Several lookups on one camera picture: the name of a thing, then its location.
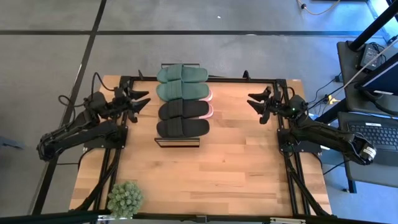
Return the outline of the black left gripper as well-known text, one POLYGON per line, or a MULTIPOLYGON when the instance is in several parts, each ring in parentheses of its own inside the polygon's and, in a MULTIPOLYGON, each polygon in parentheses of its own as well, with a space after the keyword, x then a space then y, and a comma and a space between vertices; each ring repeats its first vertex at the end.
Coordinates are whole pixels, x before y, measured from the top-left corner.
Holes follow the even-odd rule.
POLYGON ((132 110, 129 106, 131 106, 131 99, 138 100, 146 95, 148 95, 148 91, 135 91, 135 90, 125 90, 125 89, 114 89, 114 98, 113 98, 113 116, 121 116, 123 112, 127 112, 128 116, 134 116, 134 113, 140 113, 140 111, 150 102, 150 98, 146 98, 140 101, 132 102, 132 110))

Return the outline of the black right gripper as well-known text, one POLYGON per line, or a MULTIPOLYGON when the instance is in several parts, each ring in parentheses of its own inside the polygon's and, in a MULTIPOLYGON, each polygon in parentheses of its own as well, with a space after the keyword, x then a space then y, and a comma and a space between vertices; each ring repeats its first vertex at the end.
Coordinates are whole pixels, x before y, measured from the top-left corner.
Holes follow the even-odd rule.
POLYGON ((257 114, 287 114, 288 107, 282 102, 282 93, 279 90, 271 90, 272 88, 267 86, 262 93, 248 94, 248 97, 256 101, 264 101, 264 103, 252 100, 247 100, 247 103, 256 111, 257 114))

